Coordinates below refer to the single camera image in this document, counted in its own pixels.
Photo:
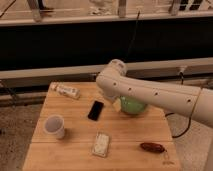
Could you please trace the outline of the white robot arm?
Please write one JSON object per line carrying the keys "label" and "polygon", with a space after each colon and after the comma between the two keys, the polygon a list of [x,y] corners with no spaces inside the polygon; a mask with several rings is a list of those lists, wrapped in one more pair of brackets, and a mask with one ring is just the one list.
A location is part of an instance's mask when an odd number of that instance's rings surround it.
{"label": "white robot arm", "polygon": [[113,59],[98,74],[96,83],[109,98],[131,97],[213,128],[213,90],[133,79],[126,72],[126,64]]}

